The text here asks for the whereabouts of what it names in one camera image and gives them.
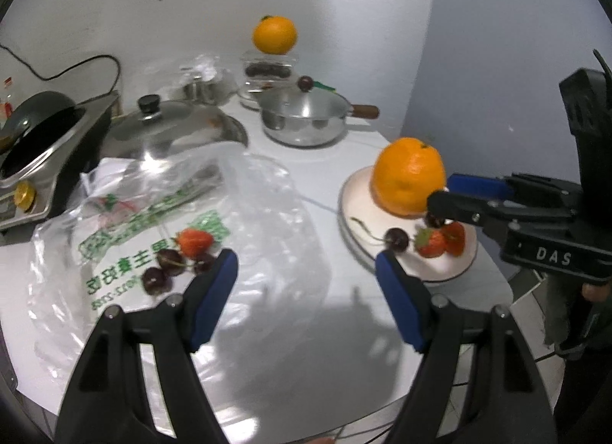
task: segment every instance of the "wall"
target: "wall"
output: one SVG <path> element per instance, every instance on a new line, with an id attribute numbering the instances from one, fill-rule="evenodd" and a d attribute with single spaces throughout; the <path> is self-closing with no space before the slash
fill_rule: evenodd
<path id="1" fill-rule="evenodd" d="M 598 69 L 595 47 L 612 62 L 597 0 L 433 0 L 402 134 L 433 138 L 449 173 L 578 181 L 558 84 Z"/>
<path id="2" fill-rule="evenodd" d="M 151 69 L 212 52 L 231 69 L 250 49 L 265 14 L 292 18 L 299 30 L 299 72 L 333 85 L 354 103 L 380 106 L 379 129 L 397 137 L 425 39 L 431 0 L 15 0 L 0 41 L 47 75 L 96 52 L 124 64 L 124 107 L 154 91 Z M 31 95 L 54 88 L 80 100 L 103 93 L 112 64 L 98 62 L 51 85 L 32 79 L 6 53 L 1 76 Z"/>

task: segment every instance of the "person's leg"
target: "person's leg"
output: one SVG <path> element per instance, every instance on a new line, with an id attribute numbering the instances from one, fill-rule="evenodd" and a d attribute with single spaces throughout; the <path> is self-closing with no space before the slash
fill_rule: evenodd
<path id="1" fill-rule="evenodd" d="M 565 375 L 555 406 L 559 442 L 601 443 L 585 440 L 612 431 L 612 353 L 587 351 L 578 361 L 565 363 Z"/>

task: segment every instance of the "table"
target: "table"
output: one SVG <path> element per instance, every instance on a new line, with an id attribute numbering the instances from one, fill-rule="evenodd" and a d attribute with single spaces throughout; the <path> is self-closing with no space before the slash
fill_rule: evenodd
<path id="1" fill-rule="evenodd" d="M 374 276 L 347 249 L 337 224 L 338 195 L 345 179 L 372 165 L 388 142 L 365 121 L 349 119 L 350 131 L 337 144 L 290 149 L 268 139 L 258 113 L 241 107 L 235 97 L 222 108 L 244 124 L 252 152 L 277 159 L 289 169 L 332 267 L 329 292 L 307 340 L 273 374 L 283 380 L 284 369 L 299 369 L 298 382 L 274 400 L 248 408 L 249 418 L 224 427 L 229 439 L 253 444 L 302 439 L 405 396 L 420 354 L 400 340 Z M 18 389 L 57 414 L 62 393 L 36 357 L 35 331 L 26 308 L 29 252 L 28 243 L 0 247 L 0 320 Z M 512 302 L 506 279 L 481 245 L 472 267 L 458 279 L 437 285 L 436 291 L 471 309 Z"/>

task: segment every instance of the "blue gripper pad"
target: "blue gripper pad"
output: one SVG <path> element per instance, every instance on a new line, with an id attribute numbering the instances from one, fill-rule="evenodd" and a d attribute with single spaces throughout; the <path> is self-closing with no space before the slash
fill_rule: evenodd
<path id="1" fill-rule="evenodd" d="M 383 251 L 376 256 L 375 267 L 378 285 L 391 309 L 402 340 L 412 345 L 416 351 L 423 352 L 428 340 L 425 338 L 425 329 L 430 321 L 431 294 L 418 278 L 406 275 L 390 251 Z"/>
<path id="2" fill-rule="evenodd" d="M 509 200 L 514 191 L 504 180 L 480 176 L 450 175 L 446 187 L 451 193 L 461 193 L 483 199 Z"/>
<path id="3" fill-rule="evenodd" d="M 219 258 L 223 258 L 221 267 L 217 270 L 208 292 L 195 312 L 194 331 L 190 339 L 192 352 L 209 342 L 238 277 L 236 253 L 223 251 Z"/>

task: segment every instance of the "red strawberry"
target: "red strawberry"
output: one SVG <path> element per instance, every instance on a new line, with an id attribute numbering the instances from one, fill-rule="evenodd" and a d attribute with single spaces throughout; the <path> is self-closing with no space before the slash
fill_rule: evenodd
<path id="1" fill-rule="evenodd" d="M 207 231 L 186 228 L 176 235 L 174 242 L 185 257 L 194 260 L 200 253 L 208 250 L 215 239 Z"/>
<path id="2" fill-rule="evenodd" d="M 421 228 L 414 237 L 414 248 L 421 257 L 439 257 L 446 250 L 446 241 L 440 230 Z"/>
<path id="3" fill-rule="evenodd" d="M 458 221 L 440 228 L 446 241 L 446 250 L 452 256 L 459 257 L 465 251 L 465 228 Z"/>

